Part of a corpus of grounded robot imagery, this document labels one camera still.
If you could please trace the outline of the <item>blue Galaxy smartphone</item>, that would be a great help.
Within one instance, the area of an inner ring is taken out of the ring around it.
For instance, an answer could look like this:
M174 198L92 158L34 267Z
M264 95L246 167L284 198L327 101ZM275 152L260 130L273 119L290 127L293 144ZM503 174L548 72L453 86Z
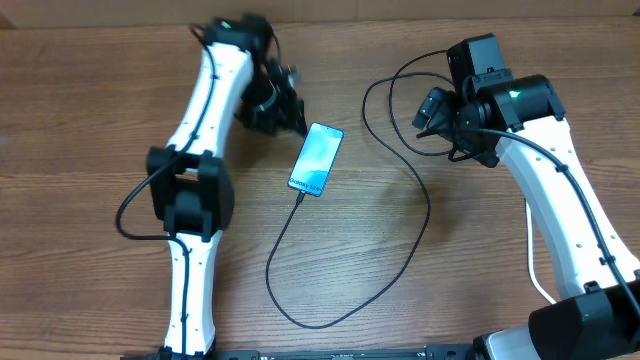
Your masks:
M287 185L307 195L320 197L343 139L342 130L312 123Z

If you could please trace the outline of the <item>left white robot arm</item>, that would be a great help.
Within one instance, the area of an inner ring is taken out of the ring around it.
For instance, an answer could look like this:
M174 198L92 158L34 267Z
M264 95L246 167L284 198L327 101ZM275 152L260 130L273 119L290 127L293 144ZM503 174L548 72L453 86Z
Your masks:
M265 17L215 18L195 35L202 61L186 112L146 162L172 270L170 320L158 359L205 359L214 348L215 260L235 202L225 163L233 121L270 136L280 129L308 132L295 90L298 72L269 55L278 42Z

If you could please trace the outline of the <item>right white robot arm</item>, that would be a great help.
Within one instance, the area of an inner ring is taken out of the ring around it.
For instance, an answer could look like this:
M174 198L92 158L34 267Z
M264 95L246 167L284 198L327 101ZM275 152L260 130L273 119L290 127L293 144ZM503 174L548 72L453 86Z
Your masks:
M446 53L453 89L434 88L414 124L452 160L504 165L544 238L559 300L524 325L477 337L471 359L609 359L639 349L639 261L581 166L565 108L542 75L515 78L492 34Z

